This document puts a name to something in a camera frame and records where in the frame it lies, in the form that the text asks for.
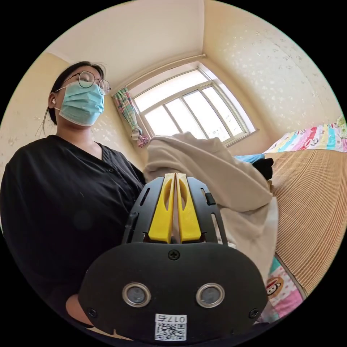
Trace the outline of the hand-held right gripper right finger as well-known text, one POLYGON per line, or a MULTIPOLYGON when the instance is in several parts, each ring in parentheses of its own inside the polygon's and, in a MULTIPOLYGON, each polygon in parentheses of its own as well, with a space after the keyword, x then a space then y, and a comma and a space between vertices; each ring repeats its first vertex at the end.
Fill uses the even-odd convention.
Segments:
POLYGON ((187 176, 183 173, 176 173, 176 193, 180 242, 198 242, 201 238, 201 230, 187 176))

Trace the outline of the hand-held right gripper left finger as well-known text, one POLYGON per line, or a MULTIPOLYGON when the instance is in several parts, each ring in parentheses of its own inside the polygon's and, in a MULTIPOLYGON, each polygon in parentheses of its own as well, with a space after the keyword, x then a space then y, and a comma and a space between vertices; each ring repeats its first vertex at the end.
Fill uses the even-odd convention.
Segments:
POLYGON ((153 242, 171 242, 175 184, 176 174, 165 174, 148 232, 149 239, 153 242))

